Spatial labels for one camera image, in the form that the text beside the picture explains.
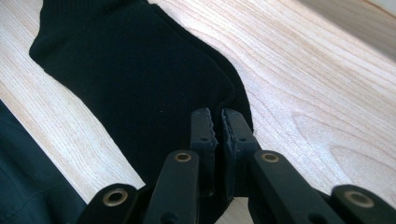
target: dark green fabric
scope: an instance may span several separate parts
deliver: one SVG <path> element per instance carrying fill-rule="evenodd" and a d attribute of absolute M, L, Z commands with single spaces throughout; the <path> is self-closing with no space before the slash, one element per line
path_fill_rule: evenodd
<path fill-rule="evenodd" d="M 0 101 L 0 223 L 74 223 L 85 206 Z"/>

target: black sock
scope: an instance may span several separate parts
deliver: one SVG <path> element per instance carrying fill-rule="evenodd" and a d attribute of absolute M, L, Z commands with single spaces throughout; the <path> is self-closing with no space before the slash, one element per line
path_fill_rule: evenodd
<path fill-rule="evenodd" d="M 146 183 L 183 147 L 193 110 L 209 107 L 217 138 L 225 107 L 252 127 L 232 65 L 145 1 L 44 0 L 30 55 L 84 102 Z M 224 207 L 201 213 L 214 222 Z"/>

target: metal ring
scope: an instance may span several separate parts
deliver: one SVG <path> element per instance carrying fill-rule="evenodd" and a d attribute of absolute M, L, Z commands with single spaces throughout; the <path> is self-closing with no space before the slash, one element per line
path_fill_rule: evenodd
<path fill-rule="evenodd" d="M 181 152 L 175 156 L 175 160 L 180 162 L 189 161 L 191 160 L 191 155 L 189 153 Z"/>
<path fill-rule="evenodd" d="M 344 193 L 344 196 L 351 203 L 363 207 L 363 208 L 371 208 L 374 207 L 374 201 L 367 197 L 366 195 L 357 192 L 355 190 L 349 190 Z"/>
<path fill-rule="evenodd" d="M 127 198 L 128 192 L 125 189 L 113 189 L 103 196 L 103 203 L 113 207 L 122 204 Z"/>
<path fill-rule="evenodd" d="M 279 161 L 279 157 L 272 153 L 264 153 L 262 154 L 262 159 L 268 162 L 277 162 Z"/>

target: dark cloth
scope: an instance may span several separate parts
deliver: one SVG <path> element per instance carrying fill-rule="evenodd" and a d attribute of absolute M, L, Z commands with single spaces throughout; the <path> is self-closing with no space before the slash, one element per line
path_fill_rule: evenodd
<path fill-rule="evenodd" d="M 75 223 L 85 206 L 0 101 L 0 223 Z"/>
<path fill-rule="evenodd" d="M 228 60 L 146 1 L 44 0 L 30 55 L 84 102 L 148 184 L 168 153 L 188 147 L 192 111 L 210 109 L 218 139 L 225 107 L 252 128 Z M 226 206 L 203 201 L 201 223 Z"/>

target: wooden table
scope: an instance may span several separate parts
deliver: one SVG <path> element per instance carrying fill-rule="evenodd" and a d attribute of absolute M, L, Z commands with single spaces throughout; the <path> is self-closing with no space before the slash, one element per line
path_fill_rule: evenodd
<path fill-rule="evenodd" d="M 306 180 L 396 206 L 396 18 L 361 0 L 152 0 L 220 51 L 247 89 L 255 135 Z M 0 98 L 88 202 L 144 183 L 103 126 L 28 55 L 40 0 L 0 2 Z M 219 223 L 249 223 L 236 199 Z"/>

